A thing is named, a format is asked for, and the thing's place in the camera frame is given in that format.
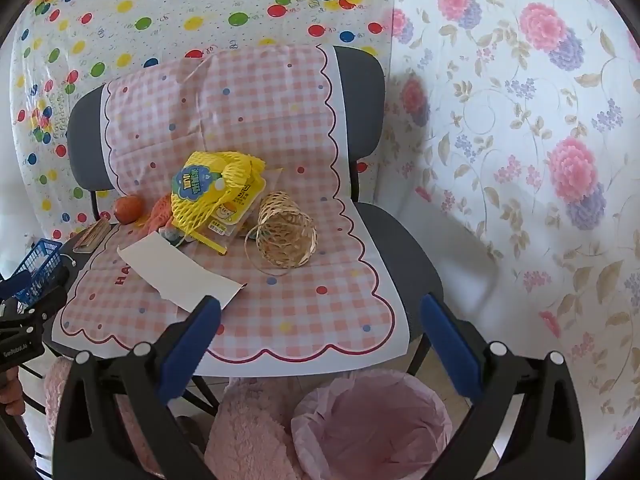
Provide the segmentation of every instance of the pink gingham paper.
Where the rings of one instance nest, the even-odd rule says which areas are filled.
[[[102,101],[104,160],[122,194],[143,196],[150,208],[192,152],[235,150],[284,168],[277,189],[316,220],[316,254],[277,278],[252,266],[239,239],[225,256],[197,242],[181,248],[206,269],[247,283],[223,311],[198,373],[323,373],[406,353],[404,309],[350,200],[332,47],[267,46],[176,60],[108,83]],[[116,254],[137,236],[120,226],[100,245],[58,314],[56,341],[113,356],[154,341],[187,316]]]

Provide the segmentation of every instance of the pink trash bin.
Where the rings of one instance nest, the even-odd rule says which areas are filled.
[[[309,393],[291,432],[312,480],[415,480],[450,440],[444,403],[396,370],[349,372]]]

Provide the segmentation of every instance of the blue plastic basket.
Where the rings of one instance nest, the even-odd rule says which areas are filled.
[[[15,269],[14,274],[22,270],[28,270],[31,273],[31,286],[15,294],[19,301],[29,306],[38,301],[49,277],[60,264],[60,247],[62,247],[60,242],[41,238]]]

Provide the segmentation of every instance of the human hand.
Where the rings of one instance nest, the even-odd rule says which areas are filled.
[[[6,406],[0,406],[0,410],[5,408],[8,415],[22,415],[26,406],[24,405],[24,399],[22,398],[22,385],[20,379],[18,379],[18,368],[11,368],[6,373],[6,386],[0,390],[0,404]]]

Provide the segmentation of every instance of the wicker ball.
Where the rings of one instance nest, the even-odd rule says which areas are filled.
[[[281,269],[306,264],[316,251],[318,233],[313,219],[283,191],[269,193],[262,200],[258,223],[249,234],[252,232],[260,255]]]

